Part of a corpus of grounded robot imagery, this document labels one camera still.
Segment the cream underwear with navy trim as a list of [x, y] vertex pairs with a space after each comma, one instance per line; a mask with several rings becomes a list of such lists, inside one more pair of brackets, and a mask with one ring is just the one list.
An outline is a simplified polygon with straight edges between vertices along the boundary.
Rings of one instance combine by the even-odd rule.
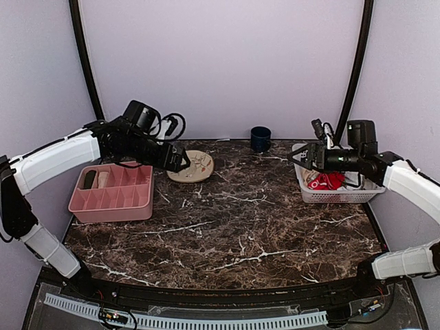
[[105, 188], [109, 178], [109, 172], [99, 172], [97, 188]]

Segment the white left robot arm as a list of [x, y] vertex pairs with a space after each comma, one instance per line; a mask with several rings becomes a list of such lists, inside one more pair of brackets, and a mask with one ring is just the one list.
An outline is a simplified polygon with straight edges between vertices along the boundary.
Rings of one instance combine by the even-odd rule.
[[71, 279], [69, 286], [80, 298], [92, 299], [97, 294], [97, 285], [82, 274], [87, 268], [39, 220], [40, 215], [46, 214], [42, 206], [33, 210], [30, 204], [35, 200], [43, 202], [36, 193], [54, 197], [60, 192], [57, 184], [62, 179], [78, 171], [81, 165], [102, 158], [115, 162], [131, 158], [138, 164], [174, 173], [188, 168], [190, 160], [186, 150], [165, 140], [164, 132], [159, 129], [159, 137], [153, 137], [123, 118], [96, 121], [26, 155], [2, 157], [1, 223], [4, 232], [24, 244], [62, 277]]

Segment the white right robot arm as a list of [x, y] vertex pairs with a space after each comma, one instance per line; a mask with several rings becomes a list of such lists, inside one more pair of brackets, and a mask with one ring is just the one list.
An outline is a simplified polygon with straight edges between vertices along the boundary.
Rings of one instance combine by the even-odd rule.
[[[409, 159], [423, 173], [439, 181], [439, 144], [425, 142], [379, 143], [379, 150], [392, 151]], [[439, 224], [425, 211], [396, 192], [386, 191], [371, 202], [373, 214], [378, 220], [391, 252], [415, 248], [439, 240]]]

